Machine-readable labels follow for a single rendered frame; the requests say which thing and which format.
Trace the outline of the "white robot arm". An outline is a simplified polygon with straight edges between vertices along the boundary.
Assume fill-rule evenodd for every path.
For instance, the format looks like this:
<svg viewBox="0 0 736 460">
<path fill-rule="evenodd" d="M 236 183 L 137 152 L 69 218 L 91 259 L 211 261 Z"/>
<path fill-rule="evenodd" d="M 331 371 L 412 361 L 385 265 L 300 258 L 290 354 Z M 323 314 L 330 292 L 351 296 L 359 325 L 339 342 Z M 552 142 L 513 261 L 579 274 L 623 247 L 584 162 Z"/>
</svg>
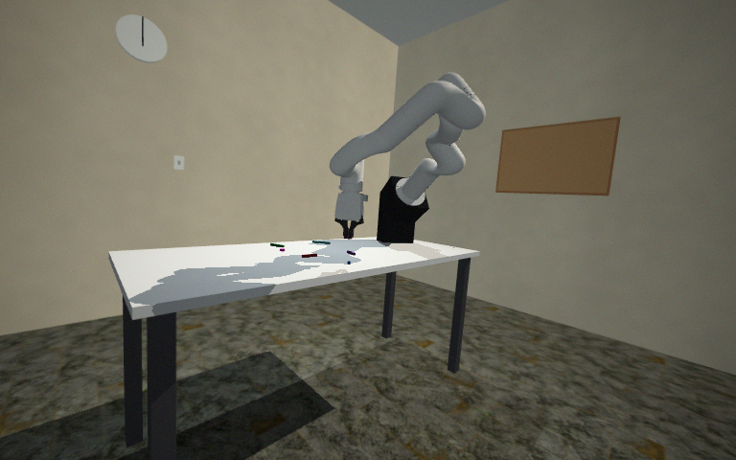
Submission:
<svg viewBox="0 0 736 460">
<path fill-rule="evenodd" d="M 434 114 L 439 115 L 439 128 L 425 140 L 434 160 L 424 159 L 408 180 L 402 178 L 396 185 L 402 202 L 410 206 L 422 204 L 426 198 L 423 191 L 438 176 L 463 170 L 466 160 L 455 142 L 463 129 L 476 128 L 485 119 L 484 105 L 456 73 L 444 74 L 438 81 L 426 84 L 378 129 L 358 135 L 345 144 L 330 162 L 331 172 L 340 176 L 338 189 L 348 193 L 362 192 L 364 159 L 392 150 Z"/>
</svg>

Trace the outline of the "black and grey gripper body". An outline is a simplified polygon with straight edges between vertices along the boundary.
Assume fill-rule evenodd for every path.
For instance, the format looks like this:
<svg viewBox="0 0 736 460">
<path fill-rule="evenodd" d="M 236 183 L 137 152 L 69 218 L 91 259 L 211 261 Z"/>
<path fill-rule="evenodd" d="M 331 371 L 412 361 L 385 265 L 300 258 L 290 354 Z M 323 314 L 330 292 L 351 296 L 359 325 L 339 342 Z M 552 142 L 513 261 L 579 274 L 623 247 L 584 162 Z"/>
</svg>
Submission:
<svg viewBox="0 0 736 460">
<path fill-rule="evenodd" d="M 363 216 L 362 208 L 363 196 L 361 193 L 338 193 L 335 206 L 335 218 L 355 221 L 360 220 L 361 216 Z"/>
</svg>

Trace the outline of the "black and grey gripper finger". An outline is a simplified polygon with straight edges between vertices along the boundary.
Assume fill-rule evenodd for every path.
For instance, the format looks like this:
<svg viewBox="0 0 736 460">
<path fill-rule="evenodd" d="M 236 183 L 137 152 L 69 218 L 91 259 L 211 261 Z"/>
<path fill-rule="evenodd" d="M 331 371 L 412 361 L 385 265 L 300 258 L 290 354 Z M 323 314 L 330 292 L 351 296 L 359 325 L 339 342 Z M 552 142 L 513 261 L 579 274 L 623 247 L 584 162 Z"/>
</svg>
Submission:
<svg viewBox="0 0 736 460">
<path fill-rule="evenodd" d="M 364 223 L 363 216 L 361 216 L 361 219 L 359 221 L 351 220 L 351 226 L 349 229 L 348 239 L 352 239 L 354 236 L 354 228 L 356 228 L 359 224 Z"/>
<path fill-rule="evenodd" d="M 342 225 L 344 239 L 347 239 L 347 236 L 349 234 L 348 220 L 344 220 L 344 219 L 341 220 L 341 219 L 337 219 L 336 218 L 334 221 L 336 221 L 336 222 L 338 222 L 338 223 L 340 223 Z"/>
</svg>

